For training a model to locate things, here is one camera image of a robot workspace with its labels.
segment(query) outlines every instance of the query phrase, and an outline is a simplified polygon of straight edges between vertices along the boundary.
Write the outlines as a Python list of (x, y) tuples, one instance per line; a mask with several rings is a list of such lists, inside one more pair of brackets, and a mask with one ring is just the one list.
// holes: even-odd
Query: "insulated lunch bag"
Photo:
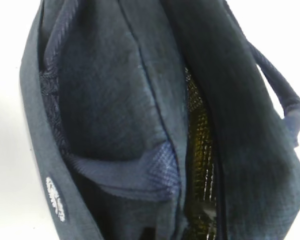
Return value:
[(20, 85), (61, 240), (283, 240), (300, 210), (300, 98), (224, 0), (42, 0)]

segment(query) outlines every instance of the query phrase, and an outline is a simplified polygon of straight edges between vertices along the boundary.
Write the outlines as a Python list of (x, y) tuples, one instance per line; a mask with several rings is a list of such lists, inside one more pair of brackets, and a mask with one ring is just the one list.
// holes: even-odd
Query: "bag handle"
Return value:
[[(223, 6), (230, 19), (244, 35), (226, 0), (223, 0)], [(254, 45), (248, 40), (247, 42), (256, 64), (261, 68), (261, 71), (280, 101), (284, 112), (283, 122), (290, 132), (294, 147), (297, 147), (299, 145), (298, 134), (300, 132), (300, 97), (275, 66)]]

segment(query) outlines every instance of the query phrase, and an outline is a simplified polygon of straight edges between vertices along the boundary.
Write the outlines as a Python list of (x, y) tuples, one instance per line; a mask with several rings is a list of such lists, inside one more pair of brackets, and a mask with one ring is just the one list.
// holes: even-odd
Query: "dark fabric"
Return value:
[[(38, 40), (43, 13), (41, 3), (26, 42), (20, 68), (20, 86), (26, 119), (37, 167), (51, 217), (60, 240), (103, 240), (98, 226), (86, 207), (72, 176), (61, 158), (48, 124), (39, 82)], [(53, 178), (62, 195), (65, 222), (61, 222), (51, 205), (46, 178)]]
[[(63, 201), (64, 222), (49, 205), (60, 239), (134, 240), (147, 228), (155, 228), (156, 240), (182, 238), (187, 119), (177, 41), (214, 123), (218, 238), (282, 240), (300, 209), (300, 162), (223, 3), (161, 0), (162, 8), (158, 0), (65, 0), (54, 7), (49, 1), (29, 33), (20, 84), (42, 183), (53, 179)], [(43, 5), (51, 6), (47, 16)], [(160, 146), (163, 158), (142, 158)], [(140, 175), (151, 170), (146, 160), (162, 159), (147, 184), (171, 187), (177, 180), (168, 200), (113, 195), (114, 173), (118, 184), (152, 189)], [(98, 172), (98, 164), (106, 170)]]
[[(70, 170), (116, 196), (168, 200), (165, 204), (148, 204), (160, 207), (156, 235), (166, 239), (174, 234), (176, 225), (182, 233), (186, 222), (183, 204), (178, 203), (180, 178), (176, 164), (177, 156), (179, 172), (184, 175), (182, 164), (187, 140), (184, 68), (159, 2), (149, 3), (152, 12), (140, 3), (100, 1), (81, 5), (80, 12), (80, 2), (66, 2), (65, 5), (70, 5), (62, 6), (44, 51), (46, 70), (41, 73), (40, 84), (49, 123)], [(132, 19), (130, 24), (129, 18), (139, 18), (140, 11), (144, 11), (142, 18)], [(109, 21), (120, 20), (120, 14), (126, 22), (119, 21), (117, 29), (108, 28)], [(127, 37), (126, 42), (111, 44), (122, 34)], [(141, 131), (141, 139), (134, 137), (136, 130)], [(125, 233), (120, 234), (121, 238), (131, 239), (132, 232), (137, 236), (138, 231), (148, 227), (138, 227), (133, 217), (131, 221), (134, 225), (130, 230), (122, 228), (127, 221), (118, 216), (113, 222), (122, 225), (121, 232)]]
[[(226, 13), (229, 15), (230, 21), (241, 30), (238, 21), (232, 13), (227, 1), (222, 0)], [(283, 122), (287, 126), (291, 139), (295, 147), (298, 144), (298, 134), (300, 132), (300, 97), (296, 94), (284, 76), (273, 66), (273, 64), (250, 42), (248, 42), (252, 55), (256, 63), (260, 66), (261, 71), (268, 80), (270, 86), (277, 95), (283, 111)]]
[(228, 240), (283, 239), (300, 209), (300, 162), (250, 46), (213, 0), (162, 0), (212, 113)]

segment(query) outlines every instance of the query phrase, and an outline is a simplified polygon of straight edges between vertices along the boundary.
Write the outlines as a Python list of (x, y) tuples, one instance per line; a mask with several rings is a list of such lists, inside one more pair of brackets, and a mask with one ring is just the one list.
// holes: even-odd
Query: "white background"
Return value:
[[(0, 1), (0, 240), (58, 240), (36, 169), (19, 88), (21, 57), (39, 2)], [(250, 42), (300, 95), (300, 0), (228, 2)], [(278, 100), (273, 92), (270, 95), (282, 115)], [(300, 158), (300, 146), (296, 152)], [(286, 238), (296, 239), (300, 240), (300, 213)]]

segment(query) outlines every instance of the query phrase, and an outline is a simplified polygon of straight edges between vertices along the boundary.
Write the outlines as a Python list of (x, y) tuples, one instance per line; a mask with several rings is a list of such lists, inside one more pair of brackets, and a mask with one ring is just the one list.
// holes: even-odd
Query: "embroidered logo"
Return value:
[(64, 206), (62, 204), (60, 195), (58, 193), (58, 190), (52, 181), (50, 177), (47, 177), (45, 180), (46, 183), (46, 189), (48, 191), (50, 201), (52, 203), (52, 207), (54, 208), (55, 214), (58, 216), (61, 222), (66, 221), (66, 215), (65, 215), (65, 210)]

